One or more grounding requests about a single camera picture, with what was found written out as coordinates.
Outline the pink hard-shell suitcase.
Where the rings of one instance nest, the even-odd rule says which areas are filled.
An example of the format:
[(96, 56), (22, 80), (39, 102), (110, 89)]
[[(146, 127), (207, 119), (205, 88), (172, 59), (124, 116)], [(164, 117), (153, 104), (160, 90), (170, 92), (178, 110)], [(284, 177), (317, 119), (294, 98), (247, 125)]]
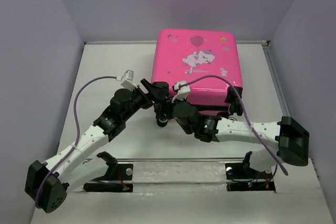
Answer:
[(159, 32), (153, 61), (152, 83), (169, 84), (168, 100), (155, 105), (156, 122), (165, 127), (172, 117), (173, 86), (190, 85), (187, 102), (205, 115), (241, 116), (243, 92), (237, 43), (228, 31), (166, 28)]

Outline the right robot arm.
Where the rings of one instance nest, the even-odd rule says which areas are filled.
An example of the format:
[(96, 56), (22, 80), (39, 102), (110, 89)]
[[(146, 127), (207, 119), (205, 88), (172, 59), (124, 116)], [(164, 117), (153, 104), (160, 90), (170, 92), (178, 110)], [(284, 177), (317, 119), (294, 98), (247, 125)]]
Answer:
[(305, 167), (309, 163), (309, 132), (295, 119), (252, 123), (232, 121), (221, 116), (202, 115), (195, 106), (181, 102), (173, 109), (173, 118), (182, 130), (202, 142), (242, 142), (260, 144), (262, 149), (245, 154), (241, 171), (248, 178), (284, 164)]

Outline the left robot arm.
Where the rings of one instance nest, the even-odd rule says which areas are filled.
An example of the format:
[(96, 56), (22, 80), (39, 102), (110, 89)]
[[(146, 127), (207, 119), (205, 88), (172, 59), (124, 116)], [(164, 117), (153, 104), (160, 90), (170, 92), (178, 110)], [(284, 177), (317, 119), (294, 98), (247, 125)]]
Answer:
[(111, 142), (126, 126), (127, 120), (140, 109), (148, 109), (166, 97), (166, 86), (159, 87), (145, 79), (138, 86), (124, 82), (114, 93), (110, 104), (93, 124), (59, 154), (44, 162), (30, 164), (25, 192), (34, 200), (36, 208), (53, 212), (67, 196), (71, 186), (69, 176), (84, 160), (100, 147)]

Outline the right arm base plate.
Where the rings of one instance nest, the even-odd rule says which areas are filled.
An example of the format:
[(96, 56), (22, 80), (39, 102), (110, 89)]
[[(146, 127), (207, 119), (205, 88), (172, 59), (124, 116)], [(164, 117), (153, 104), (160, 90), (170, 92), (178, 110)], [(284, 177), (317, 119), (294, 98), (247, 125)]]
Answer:
[(247, 172), (243, 169), (242, 163), (228, 163), (226, 168), (226, 189), (234, 191), (276, 191), (274, 176), (277, 166), (272, 172)]

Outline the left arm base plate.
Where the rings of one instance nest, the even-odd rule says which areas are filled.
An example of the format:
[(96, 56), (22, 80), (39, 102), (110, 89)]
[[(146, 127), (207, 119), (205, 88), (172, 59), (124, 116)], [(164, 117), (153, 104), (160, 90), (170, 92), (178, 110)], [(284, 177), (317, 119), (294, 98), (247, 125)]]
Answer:
[(83, 185), (88, 193), (132, 193), (133, 164), (119, 163), (108, 168), (106, 174)]

